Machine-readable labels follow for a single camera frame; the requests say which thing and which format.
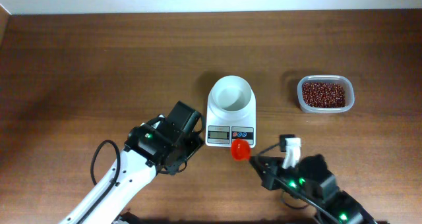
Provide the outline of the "orange plastic measuring scoop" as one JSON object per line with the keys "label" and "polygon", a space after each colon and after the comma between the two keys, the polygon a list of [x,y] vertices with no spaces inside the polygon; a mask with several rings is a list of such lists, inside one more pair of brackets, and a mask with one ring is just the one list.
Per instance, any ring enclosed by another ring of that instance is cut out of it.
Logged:
{"label": "orange plastic measuring scoop", "polygon": [[251,147],[249,143],[244,140],[237,138],[231,144],[231,155],[236,161],[249,160],[251,156]]}

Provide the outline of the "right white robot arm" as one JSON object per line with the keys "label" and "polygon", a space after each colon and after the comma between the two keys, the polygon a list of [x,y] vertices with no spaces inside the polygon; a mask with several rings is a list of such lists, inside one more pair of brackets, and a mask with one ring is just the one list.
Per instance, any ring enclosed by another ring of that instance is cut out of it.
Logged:
{"label": "right white robot arm", "polygon": [[281,189],[314,207],[320,223],[377,223],[356,199],[340,189],[322,155],[305,157],[287,169],[282,168],[283,162],[282,157],[258,155],[249,160],[265,189]]}

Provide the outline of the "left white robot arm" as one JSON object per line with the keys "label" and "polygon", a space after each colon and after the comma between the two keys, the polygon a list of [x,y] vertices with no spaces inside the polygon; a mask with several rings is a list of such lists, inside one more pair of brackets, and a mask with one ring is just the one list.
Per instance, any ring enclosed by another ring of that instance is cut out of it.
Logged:
{"label": "left white robot arm", "polygon": [[159,175],[176,175],[204,145],[196,125],[204,116],[178,101],[169,115],[158,115],[134,127],[122,149],[112,140],[116,160],[107,173],[68,214],[63,223],[113,223],[125,206]]}

